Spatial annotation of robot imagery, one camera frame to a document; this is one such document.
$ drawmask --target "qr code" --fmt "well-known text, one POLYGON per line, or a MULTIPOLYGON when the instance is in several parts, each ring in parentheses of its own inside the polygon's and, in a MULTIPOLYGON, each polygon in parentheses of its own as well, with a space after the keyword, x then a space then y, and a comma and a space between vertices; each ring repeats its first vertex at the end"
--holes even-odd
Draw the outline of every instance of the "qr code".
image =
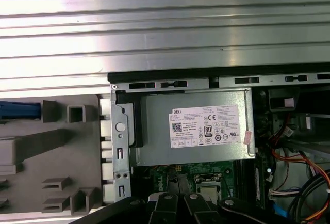
POLYGON ((172 123, 172 130, 173 132, 182 132, 182 123, 181 122, 172 123))

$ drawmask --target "motherboard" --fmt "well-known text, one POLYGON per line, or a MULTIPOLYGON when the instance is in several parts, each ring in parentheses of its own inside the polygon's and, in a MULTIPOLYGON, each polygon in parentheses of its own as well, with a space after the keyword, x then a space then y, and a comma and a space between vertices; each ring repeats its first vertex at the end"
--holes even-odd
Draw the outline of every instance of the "motherboard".
POLYGON ((214 204, 224 197, 236 195, 232 161, 155 166, 149 174, 154 193, 168 191, 173 178, 184 178, 188 181, 189 192, 209 196, 214 204))

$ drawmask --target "green circuit board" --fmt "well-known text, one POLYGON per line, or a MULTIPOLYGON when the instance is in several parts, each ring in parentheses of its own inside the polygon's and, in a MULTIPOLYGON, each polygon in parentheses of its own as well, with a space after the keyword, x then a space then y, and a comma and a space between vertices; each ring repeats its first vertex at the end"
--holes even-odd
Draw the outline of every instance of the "green circuit board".
POLYGON ((169 170, 175 170, 177 174, 187 175, 189 189, 197 192, 194 177, 201 174, 218 173, 221 175, 221 195, 227 197, 236 195, 235 173, 233 161, 194 163, 175 166, 157 166, 150 170, 153 177, 154 192, 167 191, 167 175, 169 170))

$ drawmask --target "orange wire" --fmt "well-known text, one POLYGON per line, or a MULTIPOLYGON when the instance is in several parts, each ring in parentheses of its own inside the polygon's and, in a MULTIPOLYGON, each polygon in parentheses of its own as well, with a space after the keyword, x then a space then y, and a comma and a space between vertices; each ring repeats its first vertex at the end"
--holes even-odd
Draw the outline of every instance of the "orange wire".
MULTIPOLYGON (((280 154, 277 154, 274 149, 272 149, 272 154, 274 155, 274 157, 276 157, 280 161, 292 162, 292 163, 305 162, 305 163, 309 164, 315 170, 317 170, 325 178, 327 184, 330 185, 330 178, 325 173, 325 171, 321 167, 316 165, 314 162, 310 161, 308 158, 304 158, 302 155, 294 155, 294 156, 291 156, 291 157, 284 157, 284 156, 281 156, 280 154), (291 159, 292 157, 297 157, 297 156, 301 156, 302 159, 291 159)), ((314 214, 312 214, 311 216, 307 217, 306 220, 311 220, 311 219, 321 215, 328 208, 328 205, 329 205, 329 203, 327 203, 321 210, 319 210, 319 211, 315 212, 314 214)))

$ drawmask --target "80 plus logo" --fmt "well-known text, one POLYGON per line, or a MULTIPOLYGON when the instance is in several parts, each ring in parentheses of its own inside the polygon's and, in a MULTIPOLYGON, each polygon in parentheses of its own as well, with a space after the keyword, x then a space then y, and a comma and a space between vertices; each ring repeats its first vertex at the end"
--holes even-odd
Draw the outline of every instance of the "80 plus logo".
POLYGON ((204 126, 204 136, 205 137, 212 137, 212 126, 204 126))

